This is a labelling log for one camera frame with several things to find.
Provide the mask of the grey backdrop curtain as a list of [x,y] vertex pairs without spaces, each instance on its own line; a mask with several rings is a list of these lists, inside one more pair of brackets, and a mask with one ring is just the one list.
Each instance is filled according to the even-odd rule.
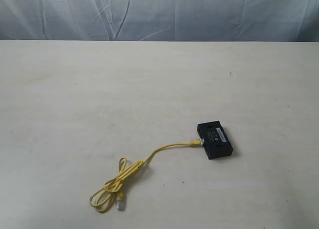
[[317,42],[319,0],[0,0],[0,37]]

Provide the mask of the black network switch box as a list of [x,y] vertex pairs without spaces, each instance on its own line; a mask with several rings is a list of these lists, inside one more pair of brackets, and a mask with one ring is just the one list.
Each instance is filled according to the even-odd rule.
[[209,160],[232,155],[233,147],[220,121],[198,124],[197,133]]

